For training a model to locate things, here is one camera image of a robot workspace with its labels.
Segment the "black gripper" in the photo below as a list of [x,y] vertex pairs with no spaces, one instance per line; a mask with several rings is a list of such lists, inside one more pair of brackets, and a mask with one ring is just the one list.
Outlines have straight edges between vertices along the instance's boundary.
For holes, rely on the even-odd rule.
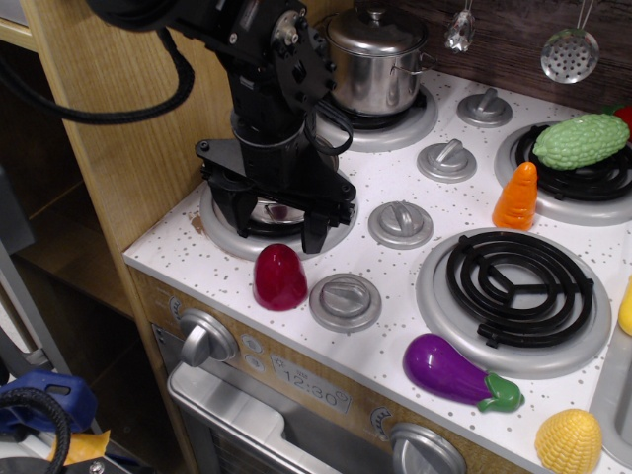
[[214,202],[240,237],[250,234],[258,198],[305,212],[305,254],[321,252],[329,226],[351,222],[356,188],[303,141],[261,148],[236,139],[205,139],[195,152]]

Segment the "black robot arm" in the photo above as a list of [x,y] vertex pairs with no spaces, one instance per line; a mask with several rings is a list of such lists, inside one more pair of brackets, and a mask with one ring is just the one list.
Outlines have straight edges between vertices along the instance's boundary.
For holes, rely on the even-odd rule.
[[318,137],[316,116],[351,132],[327,98],[335,63],[299,1],[92,1],[93,12],[129,31],[172,28],[201,41],[226,71],[235,138],[201,141],[196,153],[211,195],[242,237],[263,228],[251,217],[261,198],[298,209],[302,249],[319,253],[330,228],[348,225],[355,187],[328,163],[346,151]]

